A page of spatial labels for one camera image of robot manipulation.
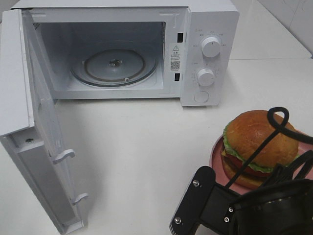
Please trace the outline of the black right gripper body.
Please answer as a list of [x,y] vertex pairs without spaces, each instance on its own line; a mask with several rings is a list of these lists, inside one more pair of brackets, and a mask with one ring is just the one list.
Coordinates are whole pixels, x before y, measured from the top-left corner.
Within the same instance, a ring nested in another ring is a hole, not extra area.
[[293,180],[239,195],[200,167],[169,225],[173,235],[193,235],[203,225],[219,235],[311,235],[313,182]]

